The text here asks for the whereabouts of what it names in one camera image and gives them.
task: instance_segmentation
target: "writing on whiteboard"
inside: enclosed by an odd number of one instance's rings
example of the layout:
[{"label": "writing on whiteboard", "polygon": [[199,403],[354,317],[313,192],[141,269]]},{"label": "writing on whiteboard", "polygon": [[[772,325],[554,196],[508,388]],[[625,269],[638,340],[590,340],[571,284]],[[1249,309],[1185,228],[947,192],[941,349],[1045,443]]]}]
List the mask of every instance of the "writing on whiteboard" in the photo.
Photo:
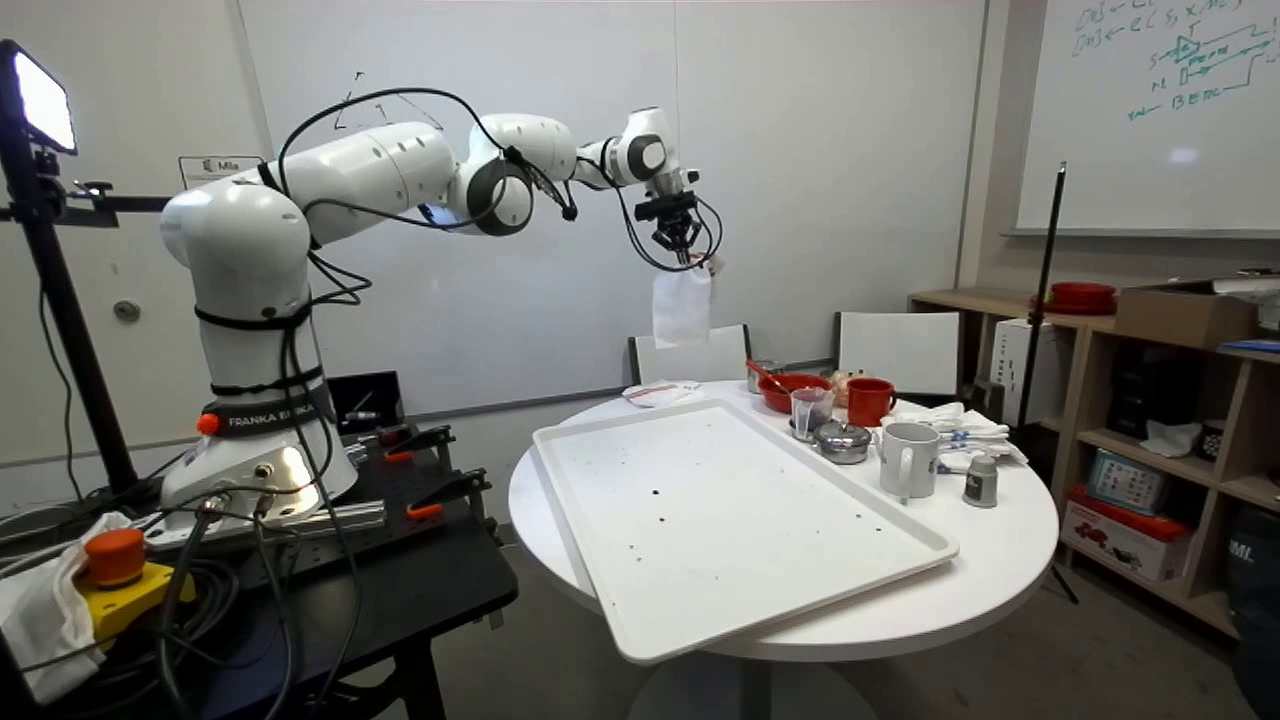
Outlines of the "writing on whiteboard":
[{"label": "writing on whiteboard", "polygon": [[1277,0],[1088,0],[1072,25],[1072,56],[1134,61],[1130,119],[1195,113],[1257,89],[1280,70]]}]

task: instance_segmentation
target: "round table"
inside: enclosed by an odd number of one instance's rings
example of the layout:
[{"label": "round table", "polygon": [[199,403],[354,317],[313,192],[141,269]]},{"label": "round table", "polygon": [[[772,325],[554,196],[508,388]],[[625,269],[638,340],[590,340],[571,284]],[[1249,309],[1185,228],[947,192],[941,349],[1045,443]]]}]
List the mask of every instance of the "round table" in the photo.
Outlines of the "round table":
[{"label": "round table", "polygon": [[[787,421],[769,412],[743,381],[702,384],[702,401],[727,401],[757,412],[778,433]],[[629,401],[604,401],[569,426],[643,412]],[[881,479],[881,462],[841,469],[858,485]],[[1001,469],[996,510],[973,510],[960,501],[963,476],[941,476],[936,497],[912,501],[908,512],[957,540],[947,569],[912,576],[905,585],[828,606],[819,614],[772,621],[710,644],[712,655],[772,660],[772,664],[848,664],[905,655],[973,638],[1015,609],[1021,596],[1045,576],[1061,516],[1033,469]],[[581,596],[592,594],[592,576],[577,555],[569,530],[544,492],[533,451],[522,458],[508,485],[508,512],[525,548]]]}]

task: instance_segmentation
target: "white tray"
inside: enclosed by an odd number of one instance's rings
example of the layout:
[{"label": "white tray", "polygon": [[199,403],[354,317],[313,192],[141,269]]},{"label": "white tray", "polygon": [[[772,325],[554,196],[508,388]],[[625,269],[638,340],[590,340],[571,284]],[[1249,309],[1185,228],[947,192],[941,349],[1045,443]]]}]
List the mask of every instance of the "white tray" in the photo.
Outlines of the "white tray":
[{"label": "white tray", "polygon": [[722,401],[542,428],[533,458],[638,664],[957,555],[876,487]]}]

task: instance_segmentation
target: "chair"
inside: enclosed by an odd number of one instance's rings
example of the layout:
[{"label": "chair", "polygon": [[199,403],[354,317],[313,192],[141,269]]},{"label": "chair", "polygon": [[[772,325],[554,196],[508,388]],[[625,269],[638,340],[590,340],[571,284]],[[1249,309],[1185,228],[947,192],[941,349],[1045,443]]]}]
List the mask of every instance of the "chair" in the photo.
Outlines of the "chair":
[{"label": "chair", "polygon": [[743,381],[751,362],[750,325],[722,325],[703,346],[659,349],[652,335],[634,335],[634,381]]},{"label": "chair", "polygon": [[835,370],[884,377],[899,396],[957,401],[960,313],[841,313]]}]

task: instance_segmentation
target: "cabinet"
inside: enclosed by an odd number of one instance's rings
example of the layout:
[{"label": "cabinet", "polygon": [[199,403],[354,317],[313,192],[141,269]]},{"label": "cabinet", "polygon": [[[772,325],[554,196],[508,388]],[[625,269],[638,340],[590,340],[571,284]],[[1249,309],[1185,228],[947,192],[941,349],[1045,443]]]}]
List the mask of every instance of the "cabinet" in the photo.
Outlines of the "cabinet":
[{"label": "cabinet", "polygon": [[[912,305],[963,313],[960,381],[983,381],[996,321],[1030,317],[1026,296],[996,294],[922,294]],[[1088,479],[1098,451],[1112,451],[1155,469],[1168,485],[1166,516],[1192,530],[1185,566],[1168,582],[1138,576],[1130,566],[1072,533],[1064,533],[1064,548],[1238,638],[1226,594],[1229,530],[1249,506],[1280,512],[1280,485],[1272,479],[1280,472],[1280,358],[1168,349],[1125,335],[1112,317],[1049,317],[1049,325],[1072,331],[1069,391],[1061,421],[1054,426],[1057,451],[1049,479],[1057,501],[1064,506],[1069,487]],[[1116,364],[1145,349],[1175,354],[1195,370],[1195,381],[1185,391],[1192,391],[1189,403],[1195,421],[1219,426],[1212,462],[1155,458],[1138,437],[1116,433],[1116,421],[1108,417],[1116,410]]]}]

